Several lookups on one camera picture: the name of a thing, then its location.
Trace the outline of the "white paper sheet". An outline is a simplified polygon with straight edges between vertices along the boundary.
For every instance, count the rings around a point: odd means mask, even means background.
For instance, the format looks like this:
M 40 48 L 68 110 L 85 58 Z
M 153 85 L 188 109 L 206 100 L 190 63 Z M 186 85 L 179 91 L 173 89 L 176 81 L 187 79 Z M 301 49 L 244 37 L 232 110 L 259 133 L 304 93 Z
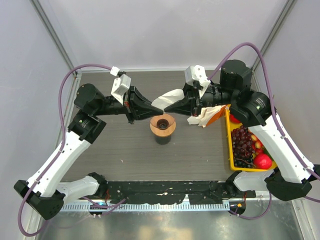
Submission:
M 174 103 L 181 101 L 185 97 L 182 89 L 174 89 L 164 93 L 163 95 L 156 98 L 151 105 L 161 110 L 173 105 Z

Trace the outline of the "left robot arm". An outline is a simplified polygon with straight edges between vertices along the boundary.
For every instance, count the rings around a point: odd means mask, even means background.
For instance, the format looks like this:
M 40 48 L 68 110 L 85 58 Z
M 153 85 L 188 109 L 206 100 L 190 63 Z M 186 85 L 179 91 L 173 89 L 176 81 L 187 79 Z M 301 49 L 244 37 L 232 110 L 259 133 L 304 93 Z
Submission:
M 122 97 L 123 102 L 119 102 L 114 96 L 104 96 L 91 83 L 82 85 L 74 100 L 79 111 L 67 127 L 61 144 L 32 177 L 15 183 L 15 191 L 43 219 L 52 219 L 63 206 L 77 199 L 87 196 L 102 199 L 106 195 L 107 181 L 96 172 L 80 180 L 61 183 L 76 159 L 105 128 L 106 123 L 99 116 L 124 114 L 133 124 L 164 113 L 142 96 L 135 86 L 125 87 Z

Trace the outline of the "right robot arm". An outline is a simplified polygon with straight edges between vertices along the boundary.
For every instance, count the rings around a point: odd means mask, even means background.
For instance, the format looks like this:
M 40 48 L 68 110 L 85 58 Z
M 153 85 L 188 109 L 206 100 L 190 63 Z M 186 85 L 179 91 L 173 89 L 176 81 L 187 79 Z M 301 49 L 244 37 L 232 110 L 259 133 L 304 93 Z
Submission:
M 266 147 L 276 163 L 273 171 L 238 172 L 230 177 L 227 193 L 238 197 L 245 191 L 268 191 L 282 201 L 305 197 L 320 167 L 311 163 L 292 142 L 271 98 L 252 90 L 252 70 L 240 60 L 227 60 L 221 67 L 219 83 L 206 78 L 200 65 L 185 70 L 182 89 L 163 95 L 164 111 L 198 116 L 203 108 L 229 105 L 229 110 Z

